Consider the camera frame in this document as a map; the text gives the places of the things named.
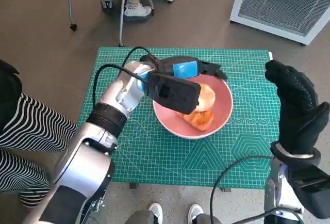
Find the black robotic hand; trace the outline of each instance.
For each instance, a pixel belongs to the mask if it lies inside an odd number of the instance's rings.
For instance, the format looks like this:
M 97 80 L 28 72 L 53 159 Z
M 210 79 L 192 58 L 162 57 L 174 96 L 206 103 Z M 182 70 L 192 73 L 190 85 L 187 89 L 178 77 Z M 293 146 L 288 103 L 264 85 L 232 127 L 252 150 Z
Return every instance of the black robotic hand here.
M 279 143 L 291 154 L 311 154 L 329 121 L 329 103 L 318 105 L 313 83 L 293 67 L 272 60 L 265 76 L 276 84 L 281 101 Z

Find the bun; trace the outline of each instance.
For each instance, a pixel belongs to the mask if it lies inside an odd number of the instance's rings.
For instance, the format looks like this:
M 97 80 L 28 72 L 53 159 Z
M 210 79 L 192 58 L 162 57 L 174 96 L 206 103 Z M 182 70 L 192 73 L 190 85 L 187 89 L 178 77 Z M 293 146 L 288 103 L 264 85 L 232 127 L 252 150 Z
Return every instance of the bun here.
M 203 112 L 192 112 L 189 115 L 182 114 L 177 112 L 179 116 L 181 116 L 186 122 L 192 125 L 194 128 L 205 131 L 213 122 L 214 114 L 211 110 L 203 111 Z
M 198 98 L 198 106 L 194 111 L 207 111 L 213 107 L 216 101 L 216 94 L 208 84 L 200 84 L 201 93 Z

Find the black and white striped leg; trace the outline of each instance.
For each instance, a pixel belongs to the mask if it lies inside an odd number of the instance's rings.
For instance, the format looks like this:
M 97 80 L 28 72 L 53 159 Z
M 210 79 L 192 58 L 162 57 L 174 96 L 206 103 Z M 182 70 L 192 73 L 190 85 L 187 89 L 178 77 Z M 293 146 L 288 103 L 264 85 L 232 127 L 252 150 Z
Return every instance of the black and white striped leg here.
M 45 168 L 0 148 L 0 192 L 19 193 L 26 207 L 35 207 L 51 188 Z
M 75 130 L 74 122 L 22 94 L 14 117 L 0 135 L 0 147 L 45 152 L 63 151 Z

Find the gray floor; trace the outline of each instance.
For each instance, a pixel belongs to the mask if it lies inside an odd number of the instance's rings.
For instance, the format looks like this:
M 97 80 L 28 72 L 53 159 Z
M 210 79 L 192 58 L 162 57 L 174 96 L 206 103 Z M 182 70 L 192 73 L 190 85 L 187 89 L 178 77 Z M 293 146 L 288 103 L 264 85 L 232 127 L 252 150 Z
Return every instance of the gray floor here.
M 69 29 L 67 0 L 0 0 L 1 59 L 21 73 L 24 91 L 72 120 L 77 120 L 100 46 L 118 45 L 118 15 L 105 16 L 100 0 L 73 0 L 78 31 Z M 268 49 L 274 59 L 304 71 L 315 83 L 320 100 L 330 99 L 330 25 L 307 47 L 262 31 L 229 23 L 234 0 L 155 0 L 155 16 L 143 24 L 125 25 L 126 46 L 180 46 Z M 330 125 L 318 142 L 321 167 L 330 172 Z M 58 154 L 22 153 L 51 170 Z M 93 214 L 99 223 L 124 223 L 134 211 L 153 201 L 164 209 L 164 223 L 187 223 L 189 205 L 209 213 L 210 188 L 126 184 L 109 186 L 106 206 Z M 216 193 L 215 214 L 231 223 L 262 212 L 263 192 L 236 189 Z M 16 196 L 0 195 L 0 223 L 20 223 L 26 212 Z M 306 214 L 306 223 L 329 223 Z

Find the table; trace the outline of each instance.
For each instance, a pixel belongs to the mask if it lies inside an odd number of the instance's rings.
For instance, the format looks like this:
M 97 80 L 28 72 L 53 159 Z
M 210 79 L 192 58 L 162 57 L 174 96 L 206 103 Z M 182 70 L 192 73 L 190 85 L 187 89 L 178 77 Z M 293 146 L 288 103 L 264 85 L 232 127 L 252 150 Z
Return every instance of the table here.
M 79 124 L 92 110 L 92 84 L 96 70 L 105 63 L 121 65 L 129 47 L 101 47 L 82 107 Z M 112 155 L 117 182 L 213 186 L 228 165 L 247 155 L 271 155 L 270 143 L 278 138 L 279 100 L 276 87 L 265 77 L 271 53 L 264 50 L 150 48 L 157 58 L 188 55 L 221 64 L 233 93 L 234 110 L 228 123 L 215 134 L 185 140 L 169 133 L 158 122 L 152 100 L 144 97 L 119 137 Z M 139 60 L 135 51 L 130 60 Z M 118 72 L 104 70 L 97 99 Z M 267 159 L 251 159 L 233 168 L 221 187 L 263 188 L 269 174 Z

